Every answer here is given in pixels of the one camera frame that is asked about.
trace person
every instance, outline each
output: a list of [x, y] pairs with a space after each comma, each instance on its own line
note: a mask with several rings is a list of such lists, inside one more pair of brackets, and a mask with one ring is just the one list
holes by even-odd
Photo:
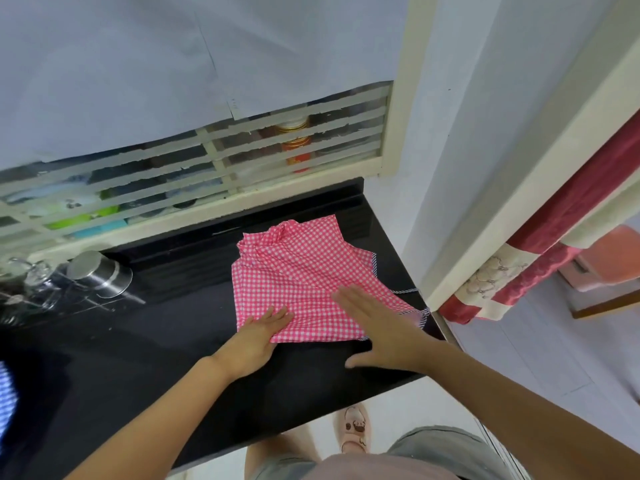
[[[356, 286], [334, 300], [364, 329], [372, 349], [346, 367], [419, 372], [436, 380], [469, 409], [530, 475], [539, 479], [630, 479], [640, 455], [582, 419], [414, 327]], [[67, 480], [161, 480], [222, 391], [260, 369], [275, 347], [269, 339], [292, 320], [286, 308], [249, 319], [212, 356], [200, 359], [148, 409], [121, 428], [67, 476]], [[507, 479], [497, 455], [479, 438], [451, 428], [418, 428], [386, 454], [368, 451], [368, 418], [360, 406], [339, 417], [344, 454], [309, 458], [278, 435], [247, 448], [245, 478], [257, 480]]]

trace stainless steel cup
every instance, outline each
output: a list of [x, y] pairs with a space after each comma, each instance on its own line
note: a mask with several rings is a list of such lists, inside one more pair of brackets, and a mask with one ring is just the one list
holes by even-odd
[[131, 284], [133, 272], [98, 251], [85, 251], [71, 260], [67, 277], [101, 298], [114, 298]]

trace red and white curtain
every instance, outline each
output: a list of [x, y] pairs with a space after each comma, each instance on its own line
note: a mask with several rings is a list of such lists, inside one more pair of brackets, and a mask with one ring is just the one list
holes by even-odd
[[520, 297], [640, 211], [640, 111], [438, 310], [500, 320]]

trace glossy black surface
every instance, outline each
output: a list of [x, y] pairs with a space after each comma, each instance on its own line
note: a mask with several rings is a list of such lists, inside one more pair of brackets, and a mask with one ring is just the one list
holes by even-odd
[[[362, 181], [300, 196], [112, 250], [134, 270], [121, 299], [2, 332], [2, 356], [19, 382], [20, 404], [6, 436], [3, 478], [58, 480], [148, 407], [236, 330], [230, 265], [243, 232], [286, 220], [336, 214], [354, 246], [378, 254], [391, 289], [413, 287], [367, 204]], [[417, 293], [402, 295], [416, 308]], [[433, 320], [425, 330], [442, 339]], [[196, 429], [176, 467], [199, 463], [397, 387], [416, 376], [346, 370], [368, 342], [281, 344], [256, 374], [232, 384]]]

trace hand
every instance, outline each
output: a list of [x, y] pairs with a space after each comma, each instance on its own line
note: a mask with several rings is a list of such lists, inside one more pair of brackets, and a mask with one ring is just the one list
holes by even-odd
[[423, 332], [355, 285], [341, 287], [333, 300], [367, 333], [373, 348], [352, 355], [345, 367], [382, 367], [426, 373], [428, 352], [440, 341]]
[[276, 348], [276, 344], [269, 340], [292, 319], [293, 313], [287, 313], [286, 306], [277, 313], [273, 313], [270, 306], [260, 320], [249, 317], [240, 330], [212, 355], [229, 382], [248, 376], [266, 364]]

